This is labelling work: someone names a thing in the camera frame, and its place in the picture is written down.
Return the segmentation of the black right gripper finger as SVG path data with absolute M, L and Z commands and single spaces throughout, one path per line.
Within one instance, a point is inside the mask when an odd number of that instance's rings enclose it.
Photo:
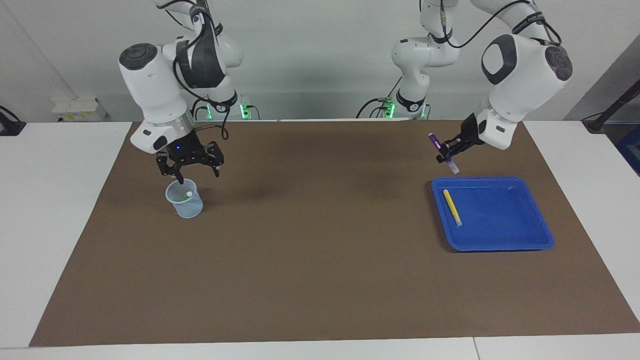
M 220 169 L 224 164 L 224 154 L 216 141 L 206 145 L 206 165 L 209 166 L 215 177 L 220 177 Z
M 169 164 L 170 156 L 168 152 L 156 153 L 156 164 L 158 170 L 163 176 L 171 176 L 178 180 L 178 183 L 185 184 L 185 178 L 181 173 L 181 168 L 184 164 L 182 160 L 174 161 L 173 164 Z

